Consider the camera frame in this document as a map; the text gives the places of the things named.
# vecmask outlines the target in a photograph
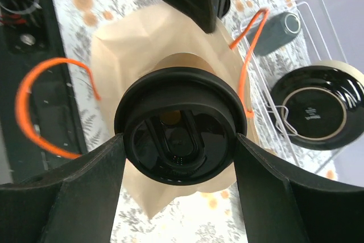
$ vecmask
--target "wire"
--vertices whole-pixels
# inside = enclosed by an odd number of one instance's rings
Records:
[[[38,135],[34,129],[34,125],[31,122],[30,114],[29,114],[29,97],[30,97],[30,93],[31,93],[31,87],[33,86],[33,83],[35,82],[35,80],[46,69],[49,69],[55,65],[64,64],[64,63],[78,65],[79,67],[85,69],[90,77],[91,85],[93,87],[96,100],[101,99],[100,95],[96,91],[96,87],[94,84],[91,70],[85,64],[83,64],[79,61],[75,61],[73,59],[53,58],[53,59],[49,59],[44,62],[41,62],[40,64],[35,66],[20,83],[18,92],[16,93],[16,98],[15,98],[15,118],[16,118],[16,122],[18,123],[18,125],[19,125],[20,129],[22,130],[22,132],[24,133],[24,135],[27,138],[29,138],[31,141],[33,141],[33,143],[37,144],[41,148],[43,148],[57,156],[62,156],[67,159],[75,159],[75,158],[80,157],[81,155],[71,153],[67,150],[59,148],[59,147],[51,144],[44,138],[42,138],[40,135]]]
[[[231,50],[235,49],[237,47],[237,45],[239,45],[241,40],[244,38],[244,36],[251,29],[251,26],[254,24],[254,22],[257,21],[257,19],[259,18],[259,16],[261,14],[263,14],[263,19],[259,24],[258,30],[255,33],[254,39],[251,42],[250,48],[249,48],[249,50],[248,50],[248,52],[247,52],[247,54],[245,56],[245,61],[244,61],[244,65],[243,65],[242,70],[241,70],[240,80],[239,80],[239,87],[238,87],[238,95],[239,95],[239,98],[241,100],[241,103],[243,104],[245,115],[246,115],[247,118],[253,118],[254,117],[254,112],[252,110],[247,110],[246,107],[245,107],[245,103],[244,103],[244,88],[245,88],[245,81],[246,81],[246,76],[247,76],[247,67],[248,67],[249,62],[251,60],[251,57],[253,55],[254,48],[255,48],[255,46],[256,46],[256,44],[258,42],[258,39],[259,39],[260,35],[262,34],[263,27],[267,22],[267,19],[268,19],[268,16],[269,16],[269,9],[260,9],[253,16],[253,18],[251,19],[250,23],[245,28],[245,30],[229,46]]]

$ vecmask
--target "beige paper bag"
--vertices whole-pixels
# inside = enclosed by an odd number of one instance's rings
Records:
[[[151,71],[177,65],[198,67],[213,72],[236,91],[243,61],[238,50],[229,49],[232,41],[221,21],[213,34],[206,34],[193,20],[165,3],[101,27],[92,41],[91,69],[110,133],[114,134],[114,116],[123,94]],[[181,63],[186,57],[189,61]],[[251,109],[249,80],[245,95],[245,104]],[[249,120],[248,137],[258,142],[254,120]],[[127,161],[123,186],[152,218],[178,196],[224,190],[235,181],[231,164],[205,183],[169,186],[146,177]]]

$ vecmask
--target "tablecloth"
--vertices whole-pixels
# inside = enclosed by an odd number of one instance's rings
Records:
[[[92,33],[98,27],[160,0],[53,1],[67,57],[89,65]],[[291,5],[291,0],[232,0],[223,22],[233,32],[260,7],[279,5]],[[86,144],[93,150],[110,136],[85,71],[70,65],[70,72]],[[325,172],[335,179],[333,166]],[[237,186],[218,193],[178,197],[152,220],[122,188],[111,242],[247,242]]]

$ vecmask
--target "wire rack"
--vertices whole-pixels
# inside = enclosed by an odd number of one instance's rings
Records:
[[[288,109],[274,105],[270,89],[283,75],[294,69],[320,60],[339,60],[347,63],[347,59],[323,0],[294,0],[287,5],[271,8],[270,11],[270,17],[284,11],[299,15],[302,32],[290,44],[267,56],[253,55],[251,60],[251,96],[260,145],[273,149],[279,157],[307,171],[319,174],[343,149],[315,151],[292,144],[289,135],[296,134],[297,131],[287,122]],[[239,30],[232,33],[233,38],[246,28],[250,20],[251,18],[247,18],[241,22]],[[245,56],[248,48],[249,43],[245,39],[239,45],[242,56]],[[279,115],[282,108],[283,118]],[[275,124],[270,114],[275,116]]]

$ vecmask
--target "orange strap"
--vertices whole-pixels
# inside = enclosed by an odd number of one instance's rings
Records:
[[[67,159],[75,159],[75,158],[78,158],[80,155],[68,152],[64,149],[61,149],[61,148],[51,144],[50,142],[48,142],[41,136],[39,136],[34,129],[34,126],[31,122],[30,115],[29,115],[29,96],[31,93],[31,87],[33,86],[33,83],[35,82],[35,80],[45,70],[47,70],[55,65],[64,64],[64,63],[78,65],[79,67],[86,69],[86,71],[90,77],[90,81],[91,81],[91,84],[92,84],[92,87],[94,90],[95,98],[97,100],[100,100],[100,96],[98,95],[96,88],[95,88],[95,84],[93,81],[91,71],[85,64],[83,64],[79,61],[75,61],[75,60],[67,59],[67,58],[54,58],[54,59],[49,59],[47,61],[44,61],[44,62],[40,63],[39,65],[37,65],[36,67],[34,67],[27,74],[27,76],[22,80],[22,82],[19,86],[18,92],[16,94],[16,98],[15,98],[15,117],[16,117],[16,121],[17,121],[20,129],[22,130],[22,132],[25,134],[25,136],[27,138],[29,138],[31,141],[33,141],[33,143],[37,144],[41,148],[43,148],[57,156],[62,156]]]
[[[246,75],[247,75],[247,66],[250,62],[251,56],[253,54],[253,50],[255,48],[255,45],[257,44],[258,38],[260,36],[260,34],[262,33],[262,29],[263,26],[265,24],[265,22],[267,21],[268,18],[268,9],[261,9],[259,10],[255,16],[253,17],[253,19],[251,20],[251,22],[249,23],[249,25],[246,27],[246,29],[244,30],[243,33],[240,34],[240,36],[238,38],[236,38],[235,41],[232,42],[232,44],[230,45],[231,49],[234,49],[239,43],[240,41],[244,38],[244,36],[247,34],[247,32],[249,31],[249,29],[251,28],[251,26],[253,25],[253,23],[258,19],[258,17],[264,13],[264,18],[262,20],[262,22],[259,25],[258,31],[255,34],[255,37],[250,45],[250,49],[247,52],[247,55],[245,57],[245,62],[242,68],[242,72],[241,72],[241,76],[240,76],[240,80],[239,80],[239,88],[238,88],[238,95],[239,98],[241,99],[243,106],[244,106],[244,110],[246,112],[246,115],[248,118],[252,118],[254,116],[253,111],[247,111],[244,105],[244,85],[245,85],[245,81],[246,81]],[[30,114],[29,114],[29,96],[31,93],[31,88],[33,86],[33,83],[35,82],[35,80],[39,77],[39,75],[42,74],[42,72],[44,72],[45,70],[55,66],[55,65],[59,65],[59,64],[64,64],[64,63],[68,63],[68,64],[74,64],[74,65],[78,65],[79,67],[85,69],[90,77],[90,81],[91,81],[91,85],[94,91],[94,95],[96,100],[100,100],[100,96],[96,91],[96,87],[93,81],[93,76],[91,74],[90,69],[83,63],[79,62],[79,61],[75,61],[73,59],[67,59],[67,58],[54,58],[54,59],[49,59],[46,60],[40,64],[38,64],[36,67],[34,67],[26,76],[25,78],[22,80],[18,92],[16,94],[16,99],[15,99],[15,116],[16,116],[16,121],[20,127],[20,129],[22,130],[22,132],[24,133],[24,135],[30,139],[31,141],[33,141],[33,143],[37,144],[38,146],[40,146],[41,148],[49,151],[52,154],[55,154],[57,156],[62,156],[64,158],[67,159],[75,159],[78,158],[80,155],[79,154],[75,154],[75,153],[71,153],[67,150],[64,150],[62,148],[59,148],[53,144],[51,144],[50,142],[48,142],[46,139],[42,138],[41,136],[39,136],[35,129],[34,126],[31,122],[30,119]]]
[[[240,41],[244,38],[244,36],[248,33],[248,31],[251,29],[251,26],[254,24],[254,22],[259,18],[261,14],[264,14],[263,19],[258,27],[257,33],[254,36],[253,41],[250,44],[250,48],[245,56],[244,65],[240,74],[240,80],[239,80],[239,87],[238,87],[238,95],[241,100],[241,103],[243,103],[245,115],[247,118],[253,118],[254,112],[252,110],[247,110],[244,103],[244,87],[245,87],[245,81],[247,76],[247,67],[249,65],[251,56],[253,55],[254,48],[258,42],[258,39],[260,35],[262,34],[263,27],[265,23],[267,22],[268,15],[269,15],[269,9],[260,9],[252,18],[248,26],[245,28],[245,30],[237,37],[230,45],[230,49],[234,49]]]

